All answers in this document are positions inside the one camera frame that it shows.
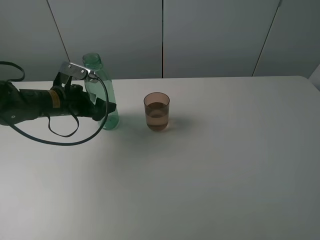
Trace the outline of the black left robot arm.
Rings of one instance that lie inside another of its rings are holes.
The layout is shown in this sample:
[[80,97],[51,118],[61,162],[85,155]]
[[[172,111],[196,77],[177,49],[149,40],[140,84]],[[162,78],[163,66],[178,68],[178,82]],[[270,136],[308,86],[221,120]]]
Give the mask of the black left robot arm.
[[92,102],[89,94],[72,79],[86,79],[83,74],[59,72],[49,90],[17,89],[11,81],[0,82],[0,124],[8,126],[42,117],[72,116],[100,121],[116,110],[116,104],[97,98]]

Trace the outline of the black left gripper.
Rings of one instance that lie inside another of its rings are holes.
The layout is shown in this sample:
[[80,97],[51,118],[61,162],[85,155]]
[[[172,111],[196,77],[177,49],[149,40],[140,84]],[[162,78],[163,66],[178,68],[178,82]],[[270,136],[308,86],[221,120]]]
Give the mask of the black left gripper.
[[72,78],[59,72],[51,87],[52,107],[59,110],[60,115],[75,115],[101,121],[116,111],[117,104],[114,102],[97,98],[93,104],[81,85],[72,84]]

